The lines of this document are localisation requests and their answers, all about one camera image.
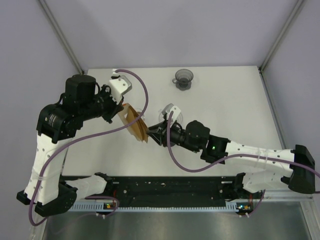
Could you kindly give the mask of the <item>orange coffee filter box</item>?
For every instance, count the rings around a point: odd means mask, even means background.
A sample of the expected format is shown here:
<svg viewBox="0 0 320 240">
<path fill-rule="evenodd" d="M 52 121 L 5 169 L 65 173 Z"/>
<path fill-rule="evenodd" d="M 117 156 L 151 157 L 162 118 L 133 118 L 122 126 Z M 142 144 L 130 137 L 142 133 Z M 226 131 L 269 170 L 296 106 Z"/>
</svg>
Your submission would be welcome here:
<svg viewBox="0 0 320 240">
<path fill-rule="evenodd" d="M 136 111 L 129 103 L 124 103 L 122 106 L 123 110 L 120 111 L 117 115 L 124 125 L 131 124 L 142 113 L 141 111 Z M 128 126 L 126 129 L 132 136 L 135 137 L 138 142 L 148 143 L 148 127 L 143 117 L 139 118 L 136 122 Z"/>
</svg>

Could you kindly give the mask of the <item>clear glass dripper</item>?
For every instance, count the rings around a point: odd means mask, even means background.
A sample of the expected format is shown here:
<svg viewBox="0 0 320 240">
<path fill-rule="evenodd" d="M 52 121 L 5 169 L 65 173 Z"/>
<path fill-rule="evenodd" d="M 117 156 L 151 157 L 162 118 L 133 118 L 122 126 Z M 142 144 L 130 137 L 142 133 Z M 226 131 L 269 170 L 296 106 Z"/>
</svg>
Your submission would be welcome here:
<svg viewBox="0 0 320 240">
<path fill-rule="evenodd" d="M 158 122 L 161 123 L 163 122 L 165 119 L 164 119 L 164 113 L 163 113 L 163 109 L 160 109 L 158 111 L 159 115 L 158 115 Z M 183 115 L 182 113 L 180 112 L 179 115 L 175 118 L 175 120 L 177 121 L 177 123 L 179 124 L 182 124 L 183 123 Z"/>
</svg>

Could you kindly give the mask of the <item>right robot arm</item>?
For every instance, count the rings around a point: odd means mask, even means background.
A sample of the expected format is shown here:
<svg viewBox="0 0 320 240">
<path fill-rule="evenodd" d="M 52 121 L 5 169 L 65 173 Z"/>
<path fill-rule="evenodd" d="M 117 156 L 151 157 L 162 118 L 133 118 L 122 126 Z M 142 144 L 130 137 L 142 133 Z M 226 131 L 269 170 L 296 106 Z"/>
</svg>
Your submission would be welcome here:
<svg viewBox="0 0 320 240">
<path fill-rule="evenodd" d="M 315 194 L 315 161 L 307 147 L 297 144 L 294 149 L 270 150 L 237 143 L 210 134 L 199 121 L 191 121 L 186 128 L 175 122 L 170 128 L 164 120 L 147 130 L 158 145 L 180 146 L 194 153 L 211 166 L 215 164 L 248 166 L 259 172 L 242 171 L 236 174 L 233 192 L 239 198 L 263 190 L 288 187 L 300 194 Z"/>
</svg>

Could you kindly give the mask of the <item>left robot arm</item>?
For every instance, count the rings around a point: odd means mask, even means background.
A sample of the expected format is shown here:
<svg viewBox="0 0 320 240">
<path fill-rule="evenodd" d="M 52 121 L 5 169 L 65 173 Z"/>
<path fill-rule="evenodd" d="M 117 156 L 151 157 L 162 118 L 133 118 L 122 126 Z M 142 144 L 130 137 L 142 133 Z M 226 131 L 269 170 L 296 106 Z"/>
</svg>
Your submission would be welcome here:
<svg viewBox="0 0 320 240">
<path fill-rule="evenodd" d="M 89 75 L 73 75 L 65 82 L 65 91 L 57 103 L 44 107 L 38 117 L 37 149 L 32 173 L 25 190 L 17 193 L 17 200 L 25 205 L 34 203 L 42 217 L 67 212 L 75 201 L 92 195 L 109 198 L 114 191 L 108 176 L 95 173 L 77 180 L 61 180 L 67 149 L 58 153 L 43 170 L 46 161 L 62 146 L 70 143 L 85 121 L 103 118 L 112 123 L 123 110 L 123 96 L 132 89 L 124 76 L 112 77 L 99 86 Z"/>
</svg>

